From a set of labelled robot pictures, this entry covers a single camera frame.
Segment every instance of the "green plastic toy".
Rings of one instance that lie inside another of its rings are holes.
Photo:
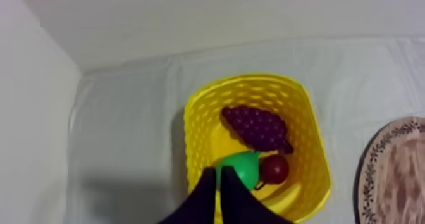
[[[245,151],[224,157],[216,168],[217,187],[220,187],[222,167],[232,166],[245,187],[253,190],[259,179],[259,155],[260,152]]]

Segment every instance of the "toy fruit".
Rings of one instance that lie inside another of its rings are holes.
[[[274,154],[264,158],[260,165],[260,180],[262,184],[255,190],[262,189],[266,184],[281,184],[289,175],[289,164],[283,156]]]
[[[259,155],[260,152],[245,151],[224,157],[217,166],[217,186],[220,186],[222,167],[232,166],[246,188],[254,189],[259,178]]]
[[[256,151],[293,153],[293,147],[285,138],[288,129],[278,115],[244,105],[225,107],[221,115],[238,136]]]

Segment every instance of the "yellow basket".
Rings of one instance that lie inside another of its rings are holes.
[[[184,115],[189,193],[205,167],[213,166],[223,156],[247,150],[220,120],[221,108],[241,104],[279,114],[295,149],[286,156],[290,165],[287,180],[252,194],[271,211],[295,223],[311,218],[329,197],[330,170],[306,90],[282,76],[239,75],[213,82],[192,95]],[[222,223],[218,192],[215,223]]]

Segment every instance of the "white cloth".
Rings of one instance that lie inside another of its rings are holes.
[[[353,184],[365,145],[389,121],[425,114],[425,39],[265,42],[86,75],[71,115],[68,224],[154,223],[169,214],[185,195],[186,100],[210,81],[250,72],[305,85],[333,182],[308,223],[354,223]]]

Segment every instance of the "decorative plate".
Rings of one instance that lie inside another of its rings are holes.
[[[383,127],[360,159],[354,189],[357,223],[425,223],[425,118]]]

